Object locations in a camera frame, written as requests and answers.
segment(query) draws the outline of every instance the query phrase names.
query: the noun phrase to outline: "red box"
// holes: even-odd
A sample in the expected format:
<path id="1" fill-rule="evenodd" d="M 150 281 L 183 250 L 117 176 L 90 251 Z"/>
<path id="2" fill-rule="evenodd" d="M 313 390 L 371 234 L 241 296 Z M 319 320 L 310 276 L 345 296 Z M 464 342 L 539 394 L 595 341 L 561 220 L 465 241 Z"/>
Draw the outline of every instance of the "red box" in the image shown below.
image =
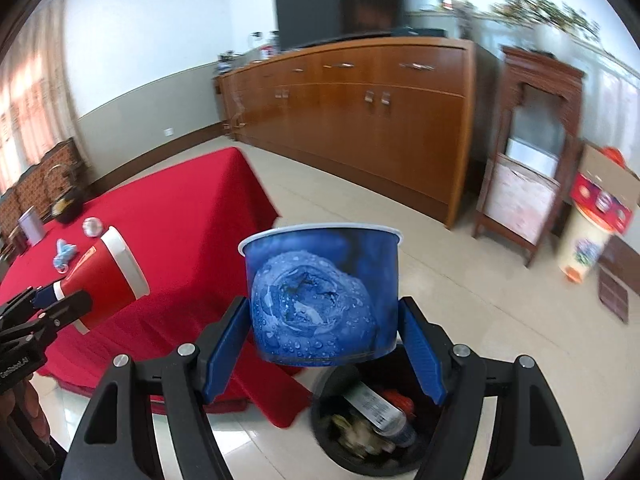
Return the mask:
<path id="1" fill-rule="evenodd" d="M 571 190 L 577 205 L 588 209 L 619 233 L 631 223 L 640 196 L 640 180 L 594 146 L 586 145 Z"/>

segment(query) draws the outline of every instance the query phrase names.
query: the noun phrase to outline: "black tv screen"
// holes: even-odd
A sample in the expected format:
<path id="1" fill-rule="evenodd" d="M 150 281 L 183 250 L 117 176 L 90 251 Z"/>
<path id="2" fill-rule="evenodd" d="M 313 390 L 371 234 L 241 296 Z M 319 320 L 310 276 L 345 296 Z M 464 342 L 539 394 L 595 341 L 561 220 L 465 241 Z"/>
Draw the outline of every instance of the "black tv screen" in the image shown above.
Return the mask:
<path id="1" fill-rule="evenodd" d="M 280 48 L 388 33 L 404 25 L 403 0 L 275 0 Z"/>

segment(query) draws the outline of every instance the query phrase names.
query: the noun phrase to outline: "cabinet drawer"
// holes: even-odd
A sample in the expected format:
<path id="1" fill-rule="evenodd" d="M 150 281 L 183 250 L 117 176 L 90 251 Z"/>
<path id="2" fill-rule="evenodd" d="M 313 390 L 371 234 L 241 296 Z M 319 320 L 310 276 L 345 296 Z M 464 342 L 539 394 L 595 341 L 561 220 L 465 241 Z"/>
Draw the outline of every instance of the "cabinet drawer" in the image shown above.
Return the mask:
<path id="1" fill-rule="evenodd" d="M 385 46 L 381 83 L 464 93 L 464 51 L 439 46 Z"/>
<path id="2" fill-rule="evenodd" d="M 256 88 L 276 86 L 276 65 L 277 63 L 269 63 L 262 66 L 258 66 L 258 64 L 256 64 L 256 66 L 251 68 L 250 71 L 254 73 L 252 83 Z"/>
<path id="3" fill-rule="evenodd" d="M 233 90 L 246 90 L 254 86 L 255 71 L 244 70 L 238 74 L 231 76 L 231 89 Z"/>
<path id="4" fill-rule="evenodd" d="M 380 47 L 345 48 L 312 56 L 323 83 L 371 83 L 380 73 Z"/>
<path id="5" fill-rule="evenodd" d="M 279 85 L 297 85 L 313 82 L 309 66 L 310 56 L 298 56 L 274 63 Z"/>

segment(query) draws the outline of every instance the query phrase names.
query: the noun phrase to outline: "blue paper cup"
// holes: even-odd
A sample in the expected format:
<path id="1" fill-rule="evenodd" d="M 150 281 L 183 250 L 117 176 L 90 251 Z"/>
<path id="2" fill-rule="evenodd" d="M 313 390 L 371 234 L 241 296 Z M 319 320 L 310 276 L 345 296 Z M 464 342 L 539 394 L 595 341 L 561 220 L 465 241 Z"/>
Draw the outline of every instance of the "blue paper cup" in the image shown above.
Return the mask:
<path id="1" fill-rule="evenodd" d="M 283 227 L 242 241 L 260 356 L 308 367 L 391 352 L 401 241 L 396 229 L 351 223 Z"/>

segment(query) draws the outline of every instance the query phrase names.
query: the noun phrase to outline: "white cup rim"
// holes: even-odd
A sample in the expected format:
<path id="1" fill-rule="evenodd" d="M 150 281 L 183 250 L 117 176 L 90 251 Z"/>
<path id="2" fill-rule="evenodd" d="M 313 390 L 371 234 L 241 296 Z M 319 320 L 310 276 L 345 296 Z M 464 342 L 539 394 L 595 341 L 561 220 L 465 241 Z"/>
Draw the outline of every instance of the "white cup rim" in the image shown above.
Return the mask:
<path id="1" fill-rule="evenodd" d="M 118 230 L 113 226 L 109 227 L 100 240 L 107 246 L 111 256 L 118 264 L 120 272 L 129 283 L 136 299 L 148 295 L 149 284 L 146 282 L 146 277 Z"/>
<path id="2" fill-rule="evenodd" d="M 244 248 L 247 247 L 247 245 L 251 242 L 259 240 L 260 238 L 266 238 L 268 236 L 280 233 L 291 233 L 293 231 L 305 231 L 310 229 L 366 229 L 370 231 L 384 231 L 387 233 L 395 234 L 398 237 L 398 245 L 402 243 L 402 233 L 398 229 L 394 229 L 393 227 L 376 224 L 359 224 L 356 222 L 326 222 L 319 224 L 299 224 L 276 227 L 275 229 L 269 229 L 268 231 L 256 233 L 255 235 L 251 235 L 248 238 L 245 238 L 238 244 L 238 252 L 242 254 L 242 256 L 244 256 Z"/>

